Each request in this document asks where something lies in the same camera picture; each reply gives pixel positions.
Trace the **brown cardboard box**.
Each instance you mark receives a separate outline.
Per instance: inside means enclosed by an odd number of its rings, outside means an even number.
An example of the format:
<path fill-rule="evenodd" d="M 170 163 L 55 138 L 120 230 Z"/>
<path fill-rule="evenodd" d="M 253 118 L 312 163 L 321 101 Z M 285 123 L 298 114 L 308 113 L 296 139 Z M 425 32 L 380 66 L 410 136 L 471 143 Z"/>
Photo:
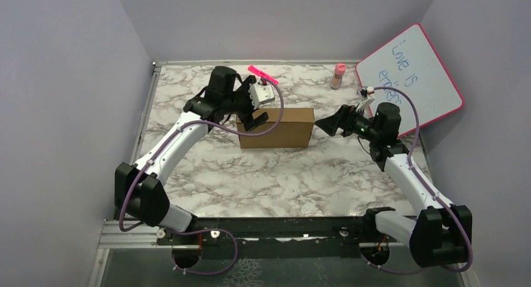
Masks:
<path fill-rule="evenodd" d="M 285 108 L 278 126 L 259 137 L 239 136 L 241 149 L 306 148 L 314 128 L 313 108 Z"/>

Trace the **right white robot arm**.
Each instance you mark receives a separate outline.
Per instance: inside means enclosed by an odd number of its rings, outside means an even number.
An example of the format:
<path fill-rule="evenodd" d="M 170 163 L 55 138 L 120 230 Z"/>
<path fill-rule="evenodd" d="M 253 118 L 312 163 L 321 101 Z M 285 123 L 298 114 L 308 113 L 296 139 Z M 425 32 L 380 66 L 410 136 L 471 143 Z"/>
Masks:
<path fill-rule="evenodd" d="M 391 237 L 408 246 L 421 268 L 441 266 L 464 272 L 472 266 L 472 213 L 467 206 L 456 206 L 427 180 L 398 139 L 400 108 L 392 103 L 378 105 L 373 118 L 366 118 L 358 107 L 342 105 L 330 117 L 315 122 L 330 136 L 341 129 L 341 136 L 352 134 L 369 141 L 369 154 L 379 169 L 402 190 L 417 216 L 412 220 L 390 207 L 368 209 L 361 225 L 369 241 Z"/>

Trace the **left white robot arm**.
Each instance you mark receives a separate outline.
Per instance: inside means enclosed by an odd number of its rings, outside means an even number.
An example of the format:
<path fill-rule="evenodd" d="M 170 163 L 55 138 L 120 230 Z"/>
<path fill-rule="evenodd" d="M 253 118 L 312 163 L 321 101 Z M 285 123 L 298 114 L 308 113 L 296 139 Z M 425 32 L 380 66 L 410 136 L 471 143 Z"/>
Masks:
<path fill-rule="evenodd" d="M 242 78 L 234 69 L 216 66 L 208 84 L 186 101 L 183 112 L 163 138 L 138 160 L 121 163 L 115 170 L 115 206 L 123 232 L 136 226 L 125 226 L 125 216 L 138 225 L 173 229 L 181 243 L 192 242 L 197 227 L 193 214 L 170 202 L 164 186 L 170 174 L 187 152 L 214 127 L 229 131 L 222 121 L 237 115 L 244 124 L 245 136 L 264 124 L 268 114 L 254 113 L 276 100 L 278 88 L 268 78 L 249 75 Z"/>

